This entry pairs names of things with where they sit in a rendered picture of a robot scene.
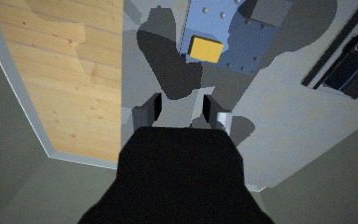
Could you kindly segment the yellow rectangular block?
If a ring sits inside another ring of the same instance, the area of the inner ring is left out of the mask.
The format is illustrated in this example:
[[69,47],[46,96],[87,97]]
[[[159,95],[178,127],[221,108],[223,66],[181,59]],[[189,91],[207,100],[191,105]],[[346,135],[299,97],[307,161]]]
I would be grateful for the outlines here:
[[224,45],[220,41],[193,35],[189,56],[217,63],[223,46]]

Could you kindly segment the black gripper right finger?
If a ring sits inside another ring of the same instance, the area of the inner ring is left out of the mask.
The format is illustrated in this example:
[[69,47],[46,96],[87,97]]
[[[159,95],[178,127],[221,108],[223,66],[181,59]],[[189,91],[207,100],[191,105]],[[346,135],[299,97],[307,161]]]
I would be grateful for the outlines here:
[[233,113],[223,109],[211,95],[204,94],[202,112],[211,129],[220,129],[230,134]]

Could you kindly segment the grey rectangular block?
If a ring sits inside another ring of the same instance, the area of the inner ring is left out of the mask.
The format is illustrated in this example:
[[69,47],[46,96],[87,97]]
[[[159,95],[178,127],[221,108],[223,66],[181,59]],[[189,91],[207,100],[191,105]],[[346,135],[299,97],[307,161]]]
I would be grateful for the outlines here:
[[286,0],[250,0],[243,18],[280,27],[291,5]]

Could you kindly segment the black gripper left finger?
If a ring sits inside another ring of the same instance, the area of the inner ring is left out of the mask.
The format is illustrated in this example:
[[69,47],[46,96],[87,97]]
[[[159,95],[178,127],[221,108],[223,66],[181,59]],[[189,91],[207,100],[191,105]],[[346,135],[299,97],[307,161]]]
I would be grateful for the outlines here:
[[153,94],[142,106],[132,109],[134,132],[139,127],[152,126],[162,111],[162,93]]

